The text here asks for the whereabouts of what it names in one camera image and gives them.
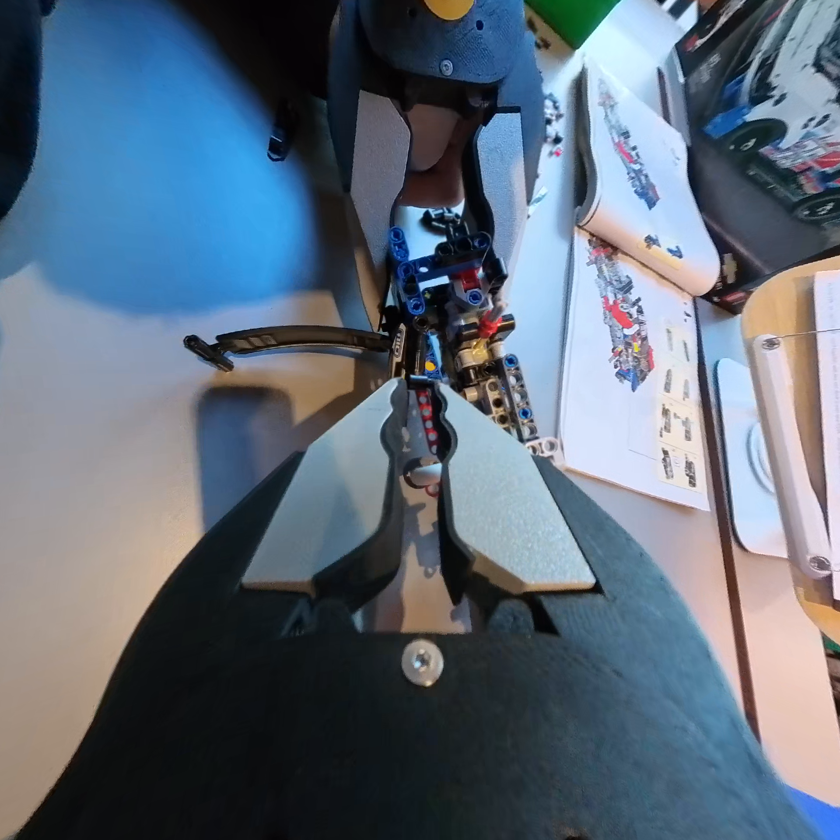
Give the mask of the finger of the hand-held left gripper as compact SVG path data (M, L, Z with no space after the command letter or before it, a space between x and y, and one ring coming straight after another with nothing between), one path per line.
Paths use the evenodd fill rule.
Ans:
M397 198L406 179L412 135L390 98L360 91L350 182L350 234L364 310L380 328L388 294L386 260Z
M506 265L518 262L529 217L520 111L496 112L465 150L465 209L472 228L488 234Z

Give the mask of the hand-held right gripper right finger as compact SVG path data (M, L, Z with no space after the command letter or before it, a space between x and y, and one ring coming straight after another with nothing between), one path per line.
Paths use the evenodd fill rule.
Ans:
M452 602L592 590L595 574L538 460L448 385L436 397L448 435L437 499L440 570Z

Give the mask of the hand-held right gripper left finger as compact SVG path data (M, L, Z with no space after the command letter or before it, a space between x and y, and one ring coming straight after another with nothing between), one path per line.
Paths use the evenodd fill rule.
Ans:
M306 450L242 578L253 591L335 600L355 612L401 564L404 380L389 380Z

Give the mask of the toy brick car chassis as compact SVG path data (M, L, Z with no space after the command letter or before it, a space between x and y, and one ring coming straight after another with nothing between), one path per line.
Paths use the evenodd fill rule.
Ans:
M491 237L471 233L462 219L431 254L412 256L406 232L393 225L388 247L390 284L381 327L392 340L390 376L433 377L531 455L557 459L560 441L539 433L522 365L505 344L516 319L501 297L508 271L495 256ZM415 400L428 455L406 464L403 477L408 486L436 498L447 444L433 391L415 392Z

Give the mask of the black curved toy panel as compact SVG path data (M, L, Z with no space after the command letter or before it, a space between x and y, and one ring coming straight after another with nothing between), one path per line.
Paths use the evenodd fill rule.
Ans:
M184 337L184 347L200 360L223 372L235 366L230 357L275 350L352 350L390 353L392 340L387 334L323 325L283 325L226 332L212 343L195 334Z

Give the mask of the person's left forearm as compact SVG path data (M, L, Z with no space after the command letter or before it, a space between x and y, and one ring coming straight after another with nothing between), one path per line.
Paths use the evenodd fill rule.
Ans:
M278 101L267 155L284 161L325 107L333 21L338 1L257 1L248 13L277 74Z

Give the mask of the person's left hand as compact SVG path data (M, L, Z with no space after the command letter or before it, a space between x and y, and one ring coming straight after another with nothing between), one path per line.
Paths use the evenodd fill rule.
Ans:
M400 206L456 207L465 199L462 159L481 125L481 110L463 117L450 108L418 103L406 114L412 149Z

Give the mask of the pile of loose toy bricks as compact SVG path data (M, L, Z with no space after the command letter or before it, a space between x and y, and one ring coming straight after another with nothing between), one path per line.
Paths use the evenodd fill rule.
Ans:
M564 121L568 103L553 91L542 92L542 150L550 159L564 153Z

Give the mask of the green storage bin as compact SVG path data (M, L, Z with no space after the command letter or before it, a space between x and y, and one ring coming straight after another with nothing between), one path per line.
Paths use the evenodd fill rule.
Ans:
M579 49L619 1L526 1L525 4L573 49Z

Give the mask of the open instruction booklet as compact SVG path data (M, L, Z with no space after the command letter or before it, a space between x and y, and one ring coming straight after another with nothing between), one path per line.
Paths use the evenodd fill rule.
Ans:
M570 251L562 463L708 511L695 300L721 262L686 142L592 59L577 91L584 194Z

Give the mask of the black toy set box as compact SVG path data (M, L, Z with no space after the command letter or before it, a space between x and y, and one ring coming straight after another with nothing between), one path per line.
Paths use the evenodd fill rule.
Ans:
M838 256L839 2L715 2L675 45L689 178L739 314L779 271Z

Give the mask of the clipboard with printed sheet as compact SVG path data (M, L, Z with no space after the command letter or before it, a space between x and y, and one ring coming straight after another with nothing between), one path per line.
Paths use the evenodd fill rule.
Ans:
M748 356L803 612L839 643L838 255L777 272L748 300Z

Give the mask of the person's dark clothed body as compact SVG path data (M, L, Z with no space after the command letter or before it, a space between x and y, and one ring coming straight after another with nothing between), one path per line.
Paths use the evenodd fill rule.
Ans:
M39 134L43 24L53 1L1 2L1 218L24 188Z

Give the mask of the blue storage bin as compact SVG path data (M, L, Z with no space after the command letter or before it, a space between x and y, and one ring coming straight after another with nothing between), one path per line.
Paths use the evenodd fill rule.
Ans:
M830 805L794 787L787 786L797 807L825 839L839 839L839 806Z

